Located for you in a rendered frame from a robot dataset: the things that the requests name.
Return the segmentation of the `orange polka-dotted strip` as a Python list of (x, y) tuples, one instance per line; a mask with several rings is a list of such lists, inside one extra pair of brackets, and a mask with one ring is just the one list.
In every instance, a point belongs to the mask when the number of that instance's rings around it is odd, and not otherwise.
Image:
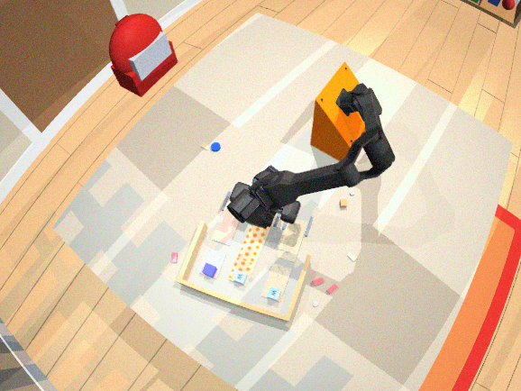
[(267, 227), (267, 229), (263, 229), (261, 227), (252, 225), (247, 235), (261, 240), (267, 240), (271, 226)]

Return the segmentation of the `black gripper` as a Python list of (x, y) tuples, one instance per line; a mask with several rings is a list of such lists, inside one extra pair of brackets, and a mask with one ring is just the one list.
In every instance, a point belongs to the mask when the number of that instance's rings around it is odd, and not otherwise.
[[(234, 200), (234, 198), (243, 191), (243, 189), (248, 189), (249, 187), (250, 187), (250, 185), (244, 184), (242, 182), (236, 183), (233, 188), (233, 191), (230, 195), (230, 198), (229, 198), (230, 202), (232, 202)], [(296, 222), (300, 207), (301, 207), (301, 203), (296, 200), (296, 202), (293, 204), (283, 206), (276, 211), (272, 210), (271, 216), (275, 217), (276, 213), (281, 214), (281, 216), (280, 216), (281, 221), (283, 221), (285, 223), (294, 224)]]

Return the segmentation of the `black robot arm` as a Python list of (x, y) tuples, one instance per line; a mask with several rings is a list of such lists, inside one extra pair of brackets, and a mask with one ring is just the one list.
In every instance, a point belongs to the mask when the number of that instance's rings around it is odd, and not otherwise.
[[(240, 223), (267, 229), (272, 225), (272, 210), (290, 205), (303, 195), (325, 191), (340, 186), (353, 187), (364, 179), (380, 176), (395, 162), (395, 155), (388, 143), (379, 118), (382, 106), (371, 87), (363, 83), (352, 91), (341, 90), (336, 104), (346, 116), (358, 112), (365, 122), (365, 131), (352, 142), (347, 156), (333, 165), (309, 169), (299, 173), (277, 170), (269, 165), (254, 176), (251, 186), (226, 206)], [(372, 164), (367, 171), (358, 171), (354, 163), (364, 151)], [(273, 203), (270, 201), (273, 201)]]

